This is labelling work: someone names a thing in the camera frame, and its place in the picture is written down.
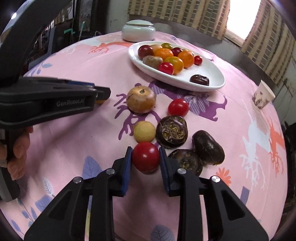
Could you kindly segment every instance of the finger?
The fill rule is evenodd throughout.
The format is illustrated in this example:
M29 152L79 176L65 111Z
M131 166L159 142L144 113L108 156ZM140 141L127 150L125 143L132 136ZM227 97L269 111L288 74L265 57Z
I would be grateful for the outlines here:
M6 159L6 149L5 146L0 143L0 160L5 160Z
M24 166L23 169L21 169L15 176L12 176L12 180L15 181L15 180L18 180L20 178L22 178L26 173L26 166Z
M25 153L22 158L13 158L8 162L7 169L12 178L15 178L17 174L25 167L26 159L27 154Z
M26 131L29 132L29 133L33 133L34 132L34 128L32 126L27 127L26 128Z
M13 145L13 153L16 158L21 158L30 146L30 134L24 131L23 134L15 141Z

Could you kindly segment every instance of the orange flower print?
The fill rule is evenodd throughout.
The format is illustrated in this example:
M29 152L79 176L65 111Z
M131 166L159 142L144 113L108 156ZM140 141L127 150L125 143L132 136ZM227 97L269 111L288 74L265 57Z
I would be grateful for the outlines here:
M230 180L231 176L228 176L228 174L229 174L229 170L225 171L225 167L223 167L222 170L219 168L219 172L216 172L216 175L220 177L227 186L231 184L231 180Z

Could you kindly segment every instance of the pink tablecloth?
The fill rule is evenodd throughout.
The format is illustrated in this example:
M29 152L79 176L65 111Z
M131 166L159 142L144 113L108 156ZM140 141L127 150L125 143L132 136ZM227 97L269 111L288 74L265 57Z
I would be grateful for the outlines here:
M191 136L202 129L225 151L225 161L204 168L201 177L220 176L273 237L287 193L284 139L273 105L256 111L251 104L255 83L214 54L160 32L156 40L175 43L212 59L226 78L225 86L210 93L194 93L151 78L129 60L127 49L131 44L122 41L120 32L71 45L27 73L93 82L110 87L112 93L93 112L35 126L27 173L19 181L21 198L0 203L21 237L72 178L96 176L123 157L128 146L137 144L131 136L135 122L145 119L156 126L167 115L172 99L179 97L190 104L185 117L189 137L182 148L190 148ZM151 87L157 94L156 108L147 116L131 114L125 103L127 92L137 83ZM179 198L166 196L160 170L144 175L133 168L126 197L115 198L113 203L115 231L122 239L176 239ZM204 233L207 240L206 224Z

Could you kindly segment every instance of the small yellow fruit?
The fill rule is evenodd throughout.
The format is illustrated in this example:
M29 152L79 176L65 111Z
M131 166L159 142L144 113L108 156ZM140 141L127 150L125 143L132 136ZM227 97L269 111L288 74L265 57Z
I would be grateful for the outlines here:
M133 128L133 136L137 142L151 142L155 135L156 129L149 121L139 121Z

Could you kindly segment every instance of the jar lid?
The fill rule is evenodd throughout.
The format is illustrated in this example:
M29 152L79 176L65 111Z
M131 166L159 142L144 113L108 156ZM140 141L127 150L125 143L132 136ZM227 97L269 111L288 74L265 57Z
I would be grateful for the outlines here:
M153 23L146 21L146 20L131 20L126 23L127 25L132 25L132 26L153 26Z

